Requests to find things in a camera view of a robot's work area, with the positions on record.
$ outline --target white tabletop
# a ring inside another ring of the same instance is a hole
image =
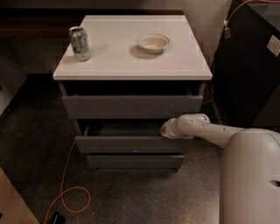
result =
[[[211,80],[212,74],[185,16],[86,16],[91,58],[78,61],[69,46],[55,80]],[[137,37],[160,33],[170,44],[152,55]]]

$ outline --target can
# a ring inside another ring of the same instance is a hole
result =
[[[80,61],[89,60],[90,51],[85,29],[81,26],[71,27],[69,29],[69,37],[75,58]]]

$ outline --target cord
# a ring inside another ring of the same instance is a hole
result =
[[[66,209],[68,212],[72,213],[72,214],[77,214],[77,213],[80,213],[80,212],[84,211],[85,209],[87,209],[87,207],[89,206],[89,203],[90,203],[90,201],[91,201],[90,192],[88,191],[87,188],[85,188],[85,187],[83,187],[83,186],[74,186],[74,187],[68,188],[67,190],[63,191],[63,185],[64,185],[64,181],[65,181],[65,176],[66,176],[66,173],[67,173],[67,167],[68,167],[69,160],[70,160],[70,157],[71,157],[71,154],[72,154],[72,150],[73,150],[75,144],[76,144],[76,142],[74,141],[74,142],[73,142],[73,145],[72,145],[72,147],[71,147],[71,149],[70,149],[70,151],[69,151],[69,154],[68,154],[68,158],[67,158],[67,161],[66,161],[66,165],[65,165],[65,168],[64,168],[63,176],[62,176],[61,186],[60,186],[60,195],[59,195],[59,196],[52,202],[52,204],[48,207],[48,209],[47,209],[47,211],[46,211],[46,213],[45,213],[44,224],[46,224],[46,222],[47,222],[47,217],[48,217],[48,215],[49,215],[49,213],[50,213],[50,210],[51,210],[51,208],[53,207],[53,205],[55,204],[55,202],[56,202],[58,199],[61,199],[62,204],[63,204],[63,206],[65,207],[65,209]],[[64,201],[64,198],[63,198],[63,195],[64,195],[64,194],[66,194],[66,193],[68,193],[68,192],[70,192],[70,191],[72,191],[72,190],[76,190],[76,189],[80,189],[80,190],[85,191],[85,192],[87,193],[87,196],[88,196],[87,204],[86,204],[82,209],[80,209],[80,210],[72,210],[72,209],[70,209],[70,208],[67,206],[67,204],[66,204],[66,202]]]
[[[248,0],[248,1],[244,2],[244,3],[241,3],[240,5],[238,5],[236,7],[235,10],[233,10],[233,12],[228,17],[227,23],[225,24],[225,28],[228,27],[229,22],[230,22],[232,16],[235,14],[236,11],[238,11],[244,4],[248,4],[248,3],[252,3],[252,2],[267,3],[267,4],[280,4],[280,1],[271,1],[271,0]]]

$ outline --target drawer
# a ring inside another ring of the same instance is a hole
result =
[[[90,167],[98,170],[174,170],[181,167],[184,155],[88,155]]]
[[[90,121],[84,136],[76,143],[82,153],[182,153],[193,138],[167,139],[159,130],[165,120],[98,120]]]
[[[71,119],[171,118],[197,113],[201,95],[73,95],[63,96]]]

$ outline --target bowl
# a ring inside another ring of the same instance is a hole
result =
[[[161,53],[169,44],[170,40],[162,34],[145,34],[136,39],[136,43],[146,53]]]

